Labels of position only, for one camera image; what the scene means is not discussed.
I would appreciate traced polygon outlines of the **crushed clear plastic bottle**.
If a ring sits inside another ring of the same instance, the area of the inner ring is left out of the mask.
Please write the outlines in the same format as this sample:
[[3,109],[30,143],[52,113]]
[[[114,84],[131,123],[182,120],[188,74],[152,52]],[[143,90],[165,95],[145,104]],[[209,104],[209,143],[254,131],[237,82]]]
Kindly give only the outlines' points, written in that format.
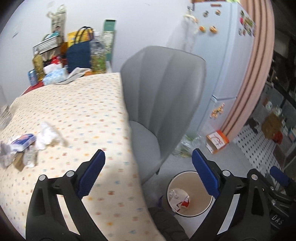
[[178,202],[183,202],[187,196],[188,196],[187,192],[185,192],[180,188],[169,190],[169,201],[177,200]]

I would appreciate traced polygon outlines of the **white tissue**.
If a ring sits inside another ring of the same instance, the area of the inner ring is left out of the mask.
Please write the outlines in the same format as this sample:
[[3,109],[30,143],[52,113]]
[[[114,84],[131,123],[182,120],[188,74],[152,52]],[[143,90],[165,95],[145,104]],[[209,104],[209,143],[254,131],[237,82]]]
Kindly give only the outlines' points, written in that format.
[[68,141],[53,125],[46,121],[42,122],[40,131],[36,135],[35,147],[37,150],[42,151],[53,145],[68,147]]

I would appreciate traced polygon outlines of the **blue white tissue packet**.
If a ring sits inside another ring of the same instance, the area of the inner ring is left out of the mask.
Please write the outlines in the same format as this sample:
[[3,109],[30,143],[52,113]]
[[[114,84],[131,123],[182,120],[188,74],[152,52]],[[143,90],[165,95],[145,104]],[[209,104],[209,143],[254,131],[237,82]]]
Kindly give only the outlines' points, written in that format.
[[27,133],[12,141],[10,147],[12,151],[23,152],[35,141],[36,136],[31,133]]

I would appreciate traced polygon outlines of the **red white paper carton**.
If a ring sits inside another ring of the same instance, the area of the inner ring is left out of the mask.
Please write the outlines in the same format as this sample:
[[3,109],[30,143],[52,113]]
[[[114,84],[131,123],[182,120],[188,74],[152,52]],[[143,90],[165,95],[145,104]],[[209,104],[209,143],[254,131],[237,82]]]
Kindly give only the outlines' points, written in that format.
[[181,212],[184,208],[188,208],[190,205],[190,197],[184,196],[181,199],[178,198],[172,198],[170,200],[170,205],[172,209],[176,212]]

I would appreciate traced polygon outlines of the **beige trash bin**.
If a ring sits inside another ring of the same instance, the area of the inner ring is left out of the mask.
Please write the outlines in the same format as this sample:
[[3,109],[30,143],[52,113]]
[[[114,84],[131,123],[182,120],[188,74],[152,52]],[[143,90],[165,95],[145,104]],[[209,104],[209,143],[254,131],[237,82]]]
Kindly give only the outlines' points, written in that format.
[[[190,205],[181,212],[172,209],[169,201],[169,190],[180,188],[187,192],[190,197]],[[196,217],[204,213],[213,202],[213,196],[208,194],[199,174],[196,171],[185,171],[177,174],[168,184],[165,194],[160,199],[162,207],[172,213],[182,217]]]

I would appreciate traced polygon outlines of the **orange white cardboard box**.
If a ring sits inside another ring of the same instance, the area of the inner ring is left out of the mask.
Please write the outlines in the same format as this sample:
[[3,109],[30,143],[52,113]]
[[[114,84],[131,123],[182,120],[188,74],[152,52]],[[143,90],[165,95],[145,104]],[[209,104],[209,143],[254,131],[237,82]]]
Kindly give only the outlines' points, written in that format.
[[211,154],[217,153],[228,144],[229,139],[221,132],[221,130],[217,130],[206,136],[206,147]]

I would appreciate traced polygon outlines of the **brown cardboard box on shelf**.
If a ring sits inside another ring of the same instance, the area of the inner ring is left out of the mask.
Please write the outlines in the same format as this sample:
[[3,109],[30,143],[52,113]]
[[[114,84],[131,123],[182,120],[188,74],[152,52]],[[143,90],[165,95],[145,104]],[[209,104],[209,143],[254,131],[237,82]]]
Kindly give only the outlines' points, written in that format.
[[272,139],[282,127],[281,118],[271,113],[267,116],[261,126],[261,130],[267,139]]

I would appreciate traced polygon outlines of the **dotted cream tablecloth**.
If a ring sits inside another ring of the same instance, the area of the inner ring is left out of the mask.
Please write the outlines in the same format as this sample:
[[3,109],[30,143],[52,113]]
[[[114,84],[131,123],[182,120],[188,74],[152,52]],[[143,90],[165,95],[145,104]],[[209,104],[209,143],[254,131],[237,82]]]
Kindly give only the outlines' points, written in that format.
[[33,168],[1,169],[1,207],[21,235],[38,177],[61,177],[100,149],[105,165],[82,200],[93,221],[108,240],[163,240],[142,194],[119,73],[32,90],[11,104],[11,112],[13,119],[1,131],[3,142],[38,134],[44,123],[54,126],[67,142],[39,151]]

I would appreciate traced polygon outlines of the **blue soda can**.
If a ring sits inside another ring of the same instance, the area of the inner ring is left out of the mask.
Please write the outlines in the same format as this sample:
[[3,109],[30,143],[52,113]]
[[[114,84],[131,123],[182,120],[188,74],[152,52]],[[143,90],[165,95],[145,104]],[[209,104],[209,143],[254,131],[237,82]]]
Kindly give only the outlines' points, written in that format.
[[32,69],[28,72],[28,78],[31,86],[35,86],[38,84],[38,77],[35,69]]

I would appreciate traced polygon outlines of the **grey shell chair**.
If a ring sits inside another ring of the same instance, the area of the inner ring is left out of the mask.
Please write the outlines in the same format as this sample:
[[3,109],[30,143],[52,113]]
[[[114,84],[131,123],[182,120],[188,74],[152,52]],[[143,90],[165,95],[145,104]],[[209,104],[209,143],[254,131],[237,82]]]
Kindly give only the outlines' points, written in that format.
[[125,61],[121,81],[141,183],[157,173],[185,135],[200,104],[206,61],[148,46]]

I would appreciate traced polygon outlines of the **oil bottle yellow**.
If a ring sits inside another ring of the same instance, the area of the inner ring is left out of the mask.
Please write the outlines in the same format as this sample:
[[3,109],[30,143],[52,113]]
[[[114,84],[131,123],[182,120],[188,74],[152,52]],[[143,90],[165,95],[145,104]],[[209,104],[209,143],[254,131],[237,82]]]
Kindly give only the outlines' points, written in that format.
[[38,78],[38,81],[42,81],[43,78],[45,77],[45,73],[44,73],[44,65],[43,65],[43,58],[39,53],[38,49],[34,49],[33,50],[34,53],[34,57],[32,59],[33,65],[34,65],[34,69]]

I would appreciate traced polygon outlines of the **white refrigerator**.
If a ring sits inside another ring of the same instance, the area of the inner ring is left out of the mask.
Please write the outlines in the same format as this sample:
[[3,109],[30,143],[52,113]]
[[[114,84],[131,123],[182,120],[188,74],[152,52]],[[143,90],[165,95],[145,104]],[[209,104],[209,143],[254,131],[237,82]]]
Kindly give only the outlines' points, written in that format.
[[222,129],[243,83],[255,38],[255,22],[237,1],[194,3],[198,20],[192,54],[206,62],[204,91],[187,134]]

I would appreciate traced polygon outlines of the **white plastic bag on fridge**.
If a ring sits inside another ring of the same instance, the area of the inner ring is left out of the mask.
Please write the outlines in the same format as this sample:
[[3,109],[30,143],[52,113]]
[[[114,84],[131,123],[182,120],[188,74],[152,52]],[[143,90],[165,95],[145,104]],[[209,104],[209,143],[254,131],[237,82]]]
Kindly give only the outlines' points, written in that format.
[[172,32],[167,47],[192,53],[198,32],[198,20],[192,14],[183,15]]

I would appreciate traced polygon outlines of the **green tall box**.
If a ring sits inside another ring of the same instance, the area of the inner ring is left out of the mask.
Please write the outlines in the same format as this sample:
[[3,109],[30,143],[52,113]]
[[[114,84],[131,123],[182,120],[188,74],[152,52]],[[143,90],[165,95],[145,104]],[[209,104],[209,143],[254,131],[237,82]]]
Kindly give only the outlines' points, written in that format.
[[111,62],[113,42],[115,36],[115,24],[116,20],[105,20],[103,24],[103,42],[105,47],[106,61]]

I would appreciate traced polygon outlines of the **beige canvas tote bag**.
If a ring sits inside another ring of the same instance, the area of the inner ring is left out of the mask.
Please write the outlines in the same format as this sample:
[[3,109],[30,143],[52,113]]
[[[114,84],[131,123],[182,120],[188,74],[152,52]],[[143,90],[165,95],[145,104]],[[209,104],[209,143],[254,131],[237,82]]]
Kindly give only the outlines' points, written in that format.
[[64,4],[57,8],[55,13],[49,11],[47,17],[51,20],[51,31],[58,32],[60,36],[64,35],[66,21],[66,7]]

